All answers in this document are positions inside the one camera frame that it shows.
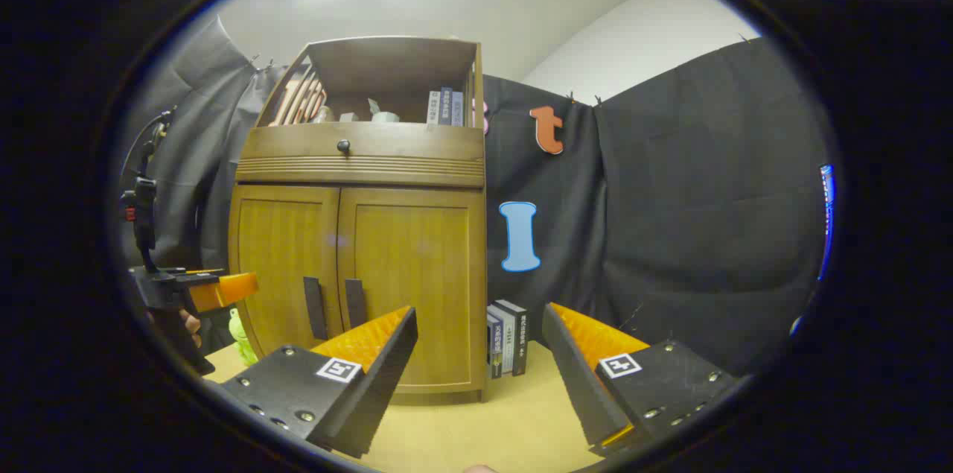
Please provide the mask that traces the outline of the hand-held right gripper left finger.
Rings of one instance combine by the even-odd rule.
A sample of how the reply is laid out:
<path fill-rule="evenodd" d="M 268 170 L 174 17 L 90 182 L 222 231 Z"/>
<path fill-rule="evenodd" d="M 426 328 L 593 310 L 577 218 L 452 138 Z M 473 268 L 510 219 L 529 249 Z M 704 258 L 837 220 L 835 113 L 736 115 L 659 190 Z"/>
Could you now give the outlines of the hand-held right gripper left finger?
<path fill-rule="evenodd" d="M 361 458 L 416 341 L 418 315 L 403 306 L 312 349 L 279 346 L 220 389 L 277 431 Z"/>

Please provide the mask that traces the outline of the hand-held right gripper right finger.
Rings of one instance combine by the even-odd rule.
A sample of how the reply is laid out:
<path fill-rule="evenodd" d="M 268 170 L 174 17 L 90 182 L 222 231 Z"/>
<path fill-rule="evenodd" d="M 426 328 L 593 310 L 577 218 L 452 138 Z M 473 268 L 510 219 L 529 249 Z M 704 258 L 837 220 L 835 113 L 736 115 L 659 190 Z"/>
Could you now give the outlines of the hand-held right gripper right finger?
<path fill-rule="evenodd" d="M 603 458 L 670 437 L 739 383 L 681 342 L 647 344 L 555 303 L 542 331 L 586 442 Z"/>

